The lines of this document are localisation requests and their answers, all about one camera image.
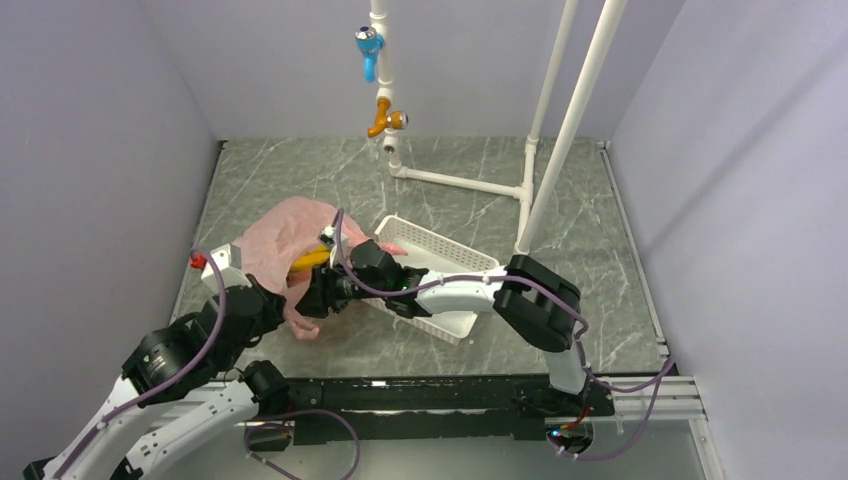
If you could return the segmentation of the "yellow fake bananas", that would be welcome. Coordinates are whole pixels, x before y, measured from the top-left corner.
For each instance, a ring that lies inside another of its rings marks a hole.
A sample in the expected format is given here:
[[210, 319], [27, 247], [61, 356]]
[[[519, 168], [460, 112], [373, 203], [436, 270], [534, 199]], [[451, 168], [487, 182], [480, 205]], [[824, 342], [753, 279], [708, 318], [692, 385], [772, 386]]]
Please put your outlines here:
[[290, 266], [290, 272], [311, 270], [315, 266], [320, 266], [326, 263], [330, 256], [331, 250], [326, 246], [316, 248], [293, 261]]

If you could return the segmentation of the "pink plastic bag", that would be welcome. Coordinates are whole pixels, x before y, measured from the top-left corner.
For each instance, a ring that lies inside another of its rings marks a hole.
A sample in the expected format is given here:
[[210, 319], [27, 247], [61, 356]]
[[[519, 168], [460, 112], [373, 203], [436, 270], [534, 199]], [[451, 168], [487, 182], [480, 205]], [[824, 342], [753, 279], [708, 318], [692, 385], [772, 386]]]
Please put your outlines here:
[[311, 273], [292, 273], [302, 256], [321, 246], [322, 230], [335, 218], [333, 205], [302, 196], [290, 197], [268, 210], [237, 237], [243, 270], [266, 290], [286, 299], [283, 317], [299, 340], [314, 340], [320, 328], [296, 310], [311, 281]]

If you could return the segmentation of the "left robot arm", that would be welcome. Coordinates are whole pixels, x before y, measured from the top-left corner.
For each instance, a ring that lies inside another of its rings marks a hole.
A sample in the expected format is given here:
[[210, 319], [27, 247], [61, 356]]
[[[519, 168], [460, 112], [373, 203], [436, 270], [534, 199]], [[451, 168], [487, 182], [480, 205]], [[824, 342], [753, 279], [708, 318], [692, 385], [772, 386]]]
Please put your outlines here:
[[272, 420], [289, 386], [269, 361], [254, 361], [221, 390], [208, 384], [283, 322], [284, 297], [235, 286], [142, 338], [107, 400], [55, 457], [29, 463], [26, 479], [151, 479], [235, 424]]

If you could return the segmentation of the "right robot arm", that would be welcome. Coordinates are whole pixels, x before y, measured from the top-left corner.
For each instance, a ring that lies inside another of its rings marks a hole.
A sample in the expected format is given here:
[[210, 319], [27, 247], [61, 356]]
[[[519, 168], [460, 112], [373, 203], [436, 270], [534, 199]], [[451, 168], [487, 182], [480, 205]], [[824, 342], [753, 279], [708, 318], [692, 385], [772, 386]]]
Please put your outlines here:
[[580, 312], [581, 292], [528, 255], [515, 254], [506, 265], [485, 271], [446, 273], [403, 265], [367, 241], [347, 257], [333, 254], [312, 267], [296, 309], [306, 317], [324, 318], [363, 299], [377, 299], [406, 319], [495, 314], [543, 353], [557, 411], [574, 415], [589, 402], [585, 356], [578, 344], [588, 328]]

